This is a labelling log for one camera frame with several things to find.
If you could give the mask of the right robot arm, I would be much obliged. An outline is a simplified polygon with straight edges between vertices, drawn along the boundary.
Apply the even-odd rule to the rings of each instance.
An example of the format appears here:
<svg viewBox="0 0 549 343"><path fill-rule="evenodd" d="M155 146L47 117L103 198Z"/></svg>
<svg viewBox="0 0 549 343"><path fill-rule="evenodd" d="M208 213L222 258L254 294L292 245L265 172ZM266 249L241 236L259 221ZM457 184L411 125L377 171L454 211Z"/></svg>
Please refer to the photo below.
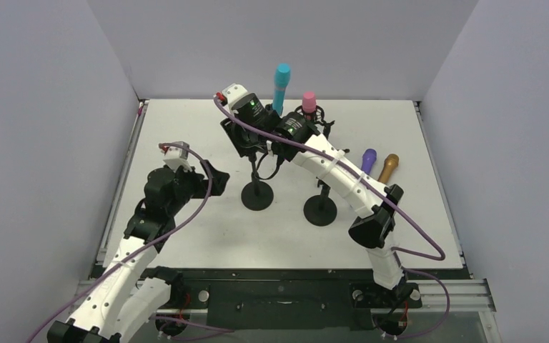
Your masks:
<svg viewBox="0 0 549 343"><path fill-rule="evenodd" d="M376 299L392 305L403 295L405 275L394 253L394 216L403 190L369 177L336 149L314 119L291 111L280 116L248 91L214 95L214 103L226 116L221 127L241 157L255 161L257 153L274 155L311 173L344 199L356 213L349 235L369 255Z"/></svg>

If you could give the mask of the gold microphone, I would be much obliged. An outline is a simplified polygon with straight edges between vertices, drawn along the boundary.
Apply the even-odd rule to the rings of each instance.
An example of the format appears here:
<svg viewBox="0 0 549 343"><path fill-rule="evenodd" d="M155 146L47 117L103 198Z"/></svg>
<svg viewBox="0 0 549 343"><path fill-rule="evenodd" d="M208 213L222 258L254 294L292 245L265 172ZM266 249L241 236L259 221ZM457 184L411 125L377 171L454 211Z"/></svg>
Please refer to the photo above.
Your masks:
<svg viewBox="0 0 549 343"><path fill-rule="evenodd" d="M399 162L400 162L400 158L399 158L398 155L389 154L384 160L382 170L381 170L380 175L379 175L377 180L380 183L387 184L389 182L392 174L394 173L394 171L398 167Z"/></svg>

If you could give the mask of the gold mic black stand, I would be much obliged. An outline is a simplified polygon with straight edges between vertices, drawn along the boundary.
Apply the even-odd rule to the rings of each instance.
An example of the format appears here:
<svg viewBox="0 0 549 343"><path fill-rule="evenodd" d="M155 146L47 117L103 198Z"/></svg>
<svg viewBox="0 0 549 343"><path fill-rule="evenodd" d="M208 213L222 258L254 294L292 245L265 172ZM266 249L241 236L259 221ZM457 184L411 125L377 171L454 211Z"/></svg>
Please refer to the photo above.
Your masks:
<svg viewBox="0 0 549 343"><path fill-rule="evenodd" d="M248 156L248 159L252 166L251 182L242 189L241 200L247 209L262 211L271 205L274 200L274 193L271 186L258 177L256 154Z"/></svg>

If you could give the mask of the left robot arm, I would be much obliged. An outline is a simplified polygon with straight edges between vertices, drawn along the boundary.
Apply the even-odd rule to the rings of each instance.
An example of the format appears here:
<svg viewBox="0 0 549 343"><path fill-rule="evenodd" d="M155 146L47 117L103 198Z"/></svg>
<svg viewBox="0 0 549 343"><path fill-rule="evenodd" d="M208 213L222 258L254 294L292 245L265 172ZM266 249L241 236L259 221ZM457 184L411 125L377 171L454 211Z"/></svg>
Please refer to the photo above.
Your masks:
<svg viewBox="0 0 549 343"><path fill-rule="evenodd" d="M128 342L158 308L182 303L182 274L173 268L155 267L139 290L133 288L179 228L177 213L192 199L205 201L224 192L230 175L207 160L201 165L205 174L170 161L148 174L144 197L111 263L68 319L51 325L48 342Z"/></svg>

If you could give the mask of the purple microphone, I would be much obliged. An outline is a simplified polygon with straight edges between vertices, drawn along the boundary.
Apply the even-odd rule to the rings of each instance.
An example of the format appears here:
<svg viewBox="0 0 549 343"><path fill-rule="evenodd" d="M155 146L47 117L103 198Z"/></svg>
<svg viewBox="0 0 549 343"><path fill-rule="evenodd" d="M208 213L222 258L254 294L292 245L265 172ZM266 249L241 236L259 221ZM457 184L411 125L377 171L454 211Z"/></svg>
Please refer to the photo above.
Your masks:
<svg viewBox="0 0 549 343"><path fill-rule="evenodd" d="M374 149L366 149L362 155L361 171L366 174L371 174L372 168L377 161L377 152Z"/></svg>

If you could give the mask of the purple mic black stand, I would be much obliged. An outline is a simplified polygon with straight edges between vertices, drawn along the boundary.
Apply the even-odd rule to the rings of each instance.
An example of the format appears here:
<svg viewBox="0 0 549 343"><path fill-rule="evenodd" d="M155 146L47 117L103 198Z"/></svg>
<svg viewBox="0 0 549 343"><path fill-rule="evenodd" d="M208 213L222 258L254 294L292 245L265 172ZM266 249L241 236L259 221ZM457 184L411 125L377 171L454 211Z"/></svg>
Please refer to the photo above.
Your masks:
<svg viewBox="0 0 549 343"><path fill-rule="evenodd" d="M337 206L330 198L330 187L322 180L317 182L320 194L310 197L304 204L305 219L317 227L325 227L337 218Z"/></svg>

